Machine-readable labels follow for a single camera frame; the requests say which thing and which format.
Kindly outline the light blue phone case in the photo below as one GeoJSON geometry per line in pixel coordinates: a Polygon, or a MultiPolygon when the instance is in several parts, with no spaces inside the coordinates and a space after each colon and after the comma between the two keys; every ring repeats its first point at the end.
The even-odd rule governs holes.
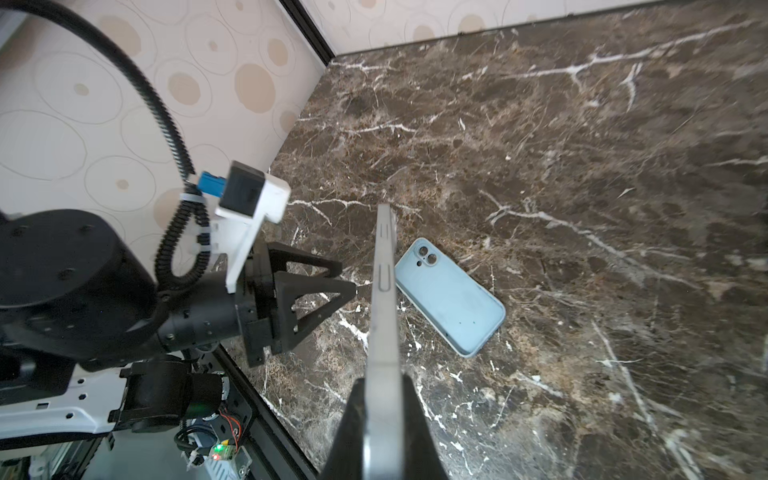
{"type": "Polygon", "coordinates": [[[460,356],[478,354],[506,317],[505,306],[425,238],[395,266],[397,286],[460,356]]]}

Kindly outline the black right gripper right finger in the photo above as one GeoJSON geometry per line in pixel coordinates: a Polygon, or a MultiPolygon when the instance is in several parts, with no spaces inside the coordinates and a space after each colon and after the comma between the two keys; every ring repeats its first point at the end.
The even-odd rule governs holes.
{"type": "Polygon", "coordinates": [[[407,480],[447,480],[428,422],[412,379],[402,376],[404,402],[404,478],[407,480]]]}

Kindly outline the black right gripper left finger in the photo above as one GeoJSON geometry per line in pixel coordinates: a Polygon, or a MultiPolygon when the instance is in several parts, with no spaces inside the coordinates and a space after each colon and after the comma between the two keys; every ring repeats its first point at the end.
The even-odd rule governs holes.
{"type": "Polygon", "coordinates": [[[365,379],[357,379],[318,479],[361,480],[366,421],[365,379]]]}

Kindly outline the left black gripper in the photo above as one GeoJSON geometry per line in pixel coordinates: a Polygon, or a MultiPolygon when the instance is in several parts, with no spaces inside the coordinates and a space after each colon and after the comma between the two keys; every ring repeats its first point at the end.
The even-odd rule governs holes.
{"type": "Polygon", "coordinates": [[[160,289],[102,217],[52,210],[1,226],[1,369],[95,371],[241,335],[248,362],[280,345],[273,281],[219,274],[160,289]]]}

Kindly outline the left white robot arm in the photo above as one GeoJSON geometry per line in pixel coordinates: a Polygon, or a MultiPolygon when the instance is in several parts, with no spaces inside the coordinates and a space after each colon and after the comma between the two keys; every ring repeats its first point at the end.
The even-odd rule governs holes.
{"type": "Polygon", "coordinates": [[[1,446],[154,433],[217,414],[225,378],[199,359],[241,338],[252,366],[351,301],[338,261],[255,244],[223,272],[161,288],[114,229],[81,210],[1,222],[1,446]]]}

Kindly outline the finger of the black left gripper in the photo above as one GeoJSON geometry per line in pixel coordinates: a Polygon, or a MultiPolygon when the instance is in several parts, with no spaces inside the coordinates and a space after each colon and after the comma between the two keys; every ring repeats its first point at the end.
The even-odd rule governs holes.
{"type": "Polygon", "coordinates": [[[274,280],[276,334],[272,345],[273,354],[293,350],[357,294],[355,283],[336,278],[277,272],[274,280]],[[322,301],[323,296],[327,299],[312,310],[297,306],[300,300],[308,296],[318,301],[322,301]]]}
{"type": "Polygon", "coordinates": [[[316,276],[325,278],[339,277],[343,270],[343,264],[340,261],[299,250],[290,245],[279,242],[269,242],[266,244],[266,247],[274,272],[288,271],[288,265],[291,263],[316,267],[319,269],[316,276]]]}

